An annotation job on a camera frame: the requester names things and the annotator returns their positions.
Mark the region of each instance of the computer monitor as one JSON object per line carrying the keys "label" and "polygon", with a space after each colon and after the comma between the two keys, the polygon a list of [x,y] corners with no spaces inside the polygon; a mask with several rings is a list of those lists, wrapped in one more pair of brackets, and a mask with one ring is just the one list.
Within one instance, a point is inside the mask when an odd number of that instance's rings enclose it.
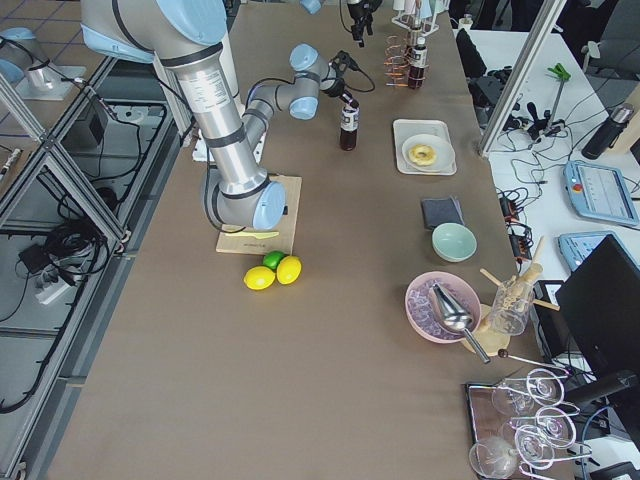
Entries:
{"label": "computer monitor", "polygon": [[[640,375],[640,270],[612,235],[571,274],[556,298],[598,379],[622,370]],[[608,398],[640,448],[640,387]]]}

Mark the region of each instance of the tray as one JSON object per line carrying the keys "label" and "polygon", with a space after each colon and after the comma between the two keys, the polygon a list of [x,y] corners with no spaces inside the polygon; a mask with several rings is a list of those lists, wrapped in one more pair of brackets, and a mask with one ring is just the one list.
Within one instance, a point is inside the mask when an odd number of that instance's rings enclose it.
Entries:
{"label": "tray", "polygon": [[[471,445],[478,440],[497,435],[500,426],[509,420],[509,417],[498,412],[491,403],[491,395],[495,389],[491,385],[467,383],[464,386],[467,397],[467,410],[471,427]],[[514,473],[511,480],[531,480],[520,472]]]}
{"label": "tray", "polygon": [[393,140],[395,145],[396,167],[400,173],[407,175],[453,175],[458,171],[455,160],[451,167],[440,172],[423,172],[414,168],[402,155],[404,141],[419,133],[429,133],[445,139],[451,143],[447,124],[440,120],[406,120],[398,119],[393,122]]}

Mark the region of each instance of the yellow lemon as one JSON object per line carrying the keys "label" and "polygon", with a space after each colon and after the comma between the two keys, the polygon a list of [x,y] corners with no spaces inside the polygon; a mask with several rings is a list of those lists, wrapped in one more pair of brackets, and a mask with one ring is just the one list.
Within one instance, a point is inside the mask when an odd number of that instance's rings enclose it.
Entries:
{"label": "yellow lemon", "polygon": [[244,276],[244,284],[251,290],[264,290],[276,279],[276,274],[263,265],[250,268]]}
{"label": "yellow lemon", "polygon": [[290,255],[280,260],[276,276],[282,285],[289,285],[298,279],[301,271],[302,262],[300,259]]}

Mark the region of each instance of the pink bowl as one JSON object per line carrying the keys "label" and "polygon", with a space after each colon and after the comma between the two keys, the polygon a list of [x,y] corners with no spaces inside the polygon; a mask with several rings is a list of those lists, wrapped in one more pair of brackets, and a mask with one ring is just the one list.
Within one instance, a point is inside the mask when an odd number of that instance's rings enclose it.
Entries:
{"label": "pink bowl", "polygon": [[480,323],[480,300],[476,292],[460,277],[446,272],[427,272],[416,277],[407,288],[404,306],[409,323],[419,335],[435,343],[454,343],[464,338],[463,334],[450,333],[440,326],[431,304],[429,292],[434,284],[444,286],[473,316],[472,332]]}

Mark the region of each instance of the metal spoon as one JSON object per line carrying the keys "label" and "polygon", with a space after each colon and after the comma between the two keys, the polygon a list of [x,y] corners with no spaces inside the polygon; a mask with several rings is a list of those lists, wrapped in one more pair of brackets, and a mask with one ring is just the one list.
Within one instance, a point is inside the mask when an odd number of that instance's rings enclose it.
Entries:
{"label": "metal spoon", "polygon": [[438,285],[432,287],[435,297],[434,310],[436,319],[440,325],[451,333],[462,333],[465,338],[480,356],[483,363],[489,363],[491,359],[482,345],[478,343],[473,334],[469,331],[469,326],[473,323],[473,316],[460,303],[453,298],[449,291]]}

